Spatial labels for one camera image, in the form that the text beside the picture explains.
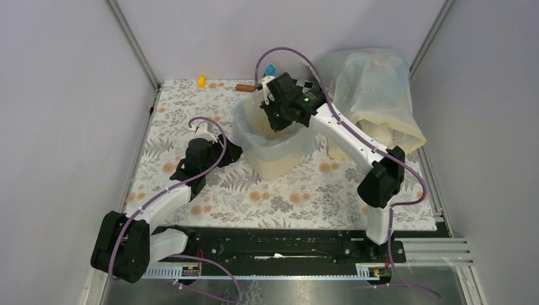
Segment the blue plastic trash bag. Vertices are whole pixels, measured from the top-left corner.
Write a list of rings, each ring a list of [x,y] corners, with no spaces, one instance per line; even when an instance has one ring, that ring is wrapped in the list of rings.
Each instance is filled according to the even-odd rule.
[[[263,93],[251,93],[233,108],[233,140],[243,151],[261,161],[277,161],[292,155],[308,155],[315,150],[315,132],[299,123],[284,130],[271,129],[261,109]]]

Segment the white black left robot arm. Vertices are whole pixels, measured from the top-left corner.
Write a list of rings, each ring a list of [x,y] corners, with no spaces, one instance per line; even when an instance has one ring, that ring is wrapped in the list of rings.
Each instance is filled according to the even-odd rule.
[[[187,232],[173,227],[159,229],[175,209],[189,203],[206,185],[205,177],[215,168],[239,160],[242,148],[225,136],[216,141],[195,138],[171,175],[172,185],[129,212],[107,213],[90,258],[90,265],[110,277],[135,283],[151,263],[175,254],[190,261],[197,253]]]

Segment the blue toy figure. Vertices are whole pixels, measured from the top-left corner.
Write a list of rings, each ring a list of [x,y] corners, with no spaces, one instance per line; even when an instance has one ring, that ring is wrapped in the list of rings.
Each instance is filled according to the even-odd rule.
[[[274,65],[268,65],[265,70],[264,70],[264,74],[263,76],[266,77],[266,76],[276,76],[277,75],[277,72],[276,72],[276,68]]]

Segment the large translucent yellow bag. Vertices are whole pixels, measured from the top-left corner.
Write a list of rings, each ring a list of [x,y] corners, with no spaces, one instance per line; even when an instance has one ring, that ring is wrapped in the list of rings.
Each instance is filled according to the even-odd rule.
[[[355,126],[365,119],[393,130],[395,146],[406,154],[426,143],[413,116],[410,65],[388,48],[333,51],[313,61],[332,103]]]

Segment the beige plastic trash bin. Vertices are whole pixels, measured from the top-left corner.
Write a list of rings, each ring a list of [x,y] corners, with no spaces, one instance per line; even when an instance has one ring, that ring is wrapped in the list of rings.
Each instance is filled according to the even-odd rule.
[[[299,164],[300,144],[288,147],[301,127],[294,123],[288,128],[274,132],[265,113],[248,115],[243,150],[255,172],[264,180],[273,180]]]

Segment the white crumpled bag inside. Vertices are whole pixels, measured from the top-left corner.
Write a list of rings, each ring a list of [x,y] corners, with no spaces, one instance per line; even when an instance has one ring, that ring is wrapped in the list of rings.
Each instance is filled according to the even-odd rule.
[[[395,145],[393,130],[391,128],[377,125],[365,119],[358,121],[357,126],[376,142],[379,142],[387,147],[393,147]]]

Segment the yellow toy block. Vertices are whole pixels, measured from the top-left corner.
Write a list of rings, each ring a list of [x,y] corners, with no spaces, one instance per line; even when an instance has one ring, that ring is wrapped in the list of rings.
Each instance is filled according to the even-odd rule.
[[[206,87],[206,77],[200,76],[198,78],[198,88],[205,88]]]

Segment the brown cylinder piece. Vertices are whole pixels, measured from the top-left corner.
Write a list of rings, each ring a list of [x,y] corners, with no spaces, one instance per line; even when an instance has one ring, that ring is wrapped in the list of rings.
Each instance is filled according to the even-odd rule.
[[[253,85],[237,84],[235,86],[235,90],[238,91],[238,92],[252,93],[252,92],[256,91],[256,88]]]

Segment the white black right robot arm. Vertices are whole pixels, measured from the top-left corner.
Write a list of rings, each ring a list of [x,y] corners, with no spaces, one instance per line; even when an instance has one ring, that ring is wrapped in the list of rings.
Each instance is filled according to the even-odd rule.
[[[282,131],[298,123],[321,133],[365,173],[357,187],[359,197],[368,206],[366,236],[370,240],[364,252],[368,259],[382,261],[390,253],[390,202],[404,180],[403,150],[390,149],[365,135],[327,102],[321,89],[313,86],[304,90],[288,73],[266,76],[258,87],[264,94],[261,109],[272,130]]]

